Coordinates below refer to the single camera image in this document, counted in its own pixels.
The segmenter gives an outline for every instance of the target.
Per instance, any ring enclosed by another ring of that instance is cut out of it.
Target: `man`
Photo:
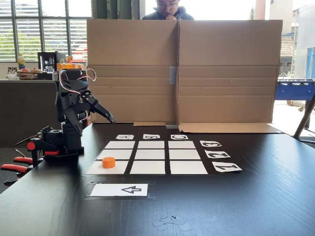
[[[142,20],[194,20],[186,13],[183,6],[178,6],[180,0],[157,0],[156,12],[143,17]]]

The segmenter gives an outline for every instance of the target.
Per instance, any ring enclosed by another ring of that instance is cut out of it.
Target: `number card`
[[[234,163],[212,162],[212,164],[218,172],[232,172],[242,170]]]
[[[230,157],[225,151],[206,151],[207,157],[209,158],[228,158]]]
[[[206,148],[222,147],[222,145],[216,141],[200,141],[201,145]]]

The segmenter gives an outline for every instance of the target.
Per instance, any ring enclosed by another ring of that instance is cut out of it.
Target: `dark jacket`
[[[155,12],[151,13],[150,15],[147,15],[143,17],[142,20],[166,20],[166,18],[158,12],[157,8],[154,8]],[[178,7],[178,11],[174,14],[176,19],[178,20],[181,18],[182,20],[194,20],[194,18],[186,13],[186,9],[183,6]]]

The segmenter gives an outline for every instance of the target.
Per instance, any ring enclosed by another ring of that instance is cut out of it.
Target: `hand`
[[[171,15],[167,16],[166,19],[167,20],[171,20],[171,21],[177,21],[176,17],[175,16],[171,16]]]

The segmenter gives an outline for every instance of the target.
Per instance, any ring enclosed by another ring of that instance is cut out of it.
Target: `white card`
[[[216,141],[200,141],[201,145],[206,148],[222,147],[222,145]]]
[[[148,196],[147,183],[98,183],[95,185],[90,197],[126,197]]]
[[[114,157],[116,160],[129,160],[131,153],[132,153],[132,149],[122,149],[122,150],[105,149],[100,153],[100,155],[97,157],[97,159],[101,160],[105,157]]]
[[[164,149],[138,149],[136,153],[135,159],[144,160],[164,160],[165,159],[165,151]]]
[[[172,175],[206,175],[202,161],[170,161]]]
[[[158,134],[144,134],[143,139],[159,139],[160,136]]]
[[[219,171],[219,172],[232,172],[232,171],[242,170],[234,163],[212,162],[212,164],[215,167],[216,171]]]
[[[200,160],[196,149],[170,149],[170,160]]]
[[[209,158],[228,158],[230,157],[225,151],[206,151],[207,157]]]
[[[133,140],[133,135],[126,135],[126,134],[121,134],[118,135],[116,139],[121,139],[121,140]]]
[[[165,161],[137,161],[133,162],[130,174],[164,175]]]
[[[127,164],[128,161],[116,161],[114,168],[105,169],[101,161],[95,161],[86,175],[122,175],[125,173]]]
[[[105,149],[133,149],[135,141],[110,141]]]
[[[138,149],[164,149],[164,141],[140,141]]]
[[[188,137],[187,135],[171,135],[171,139],[182,140],[182,139],[188,139]]]
[[[168,141],[170,149],[196,149],[193,141]]]

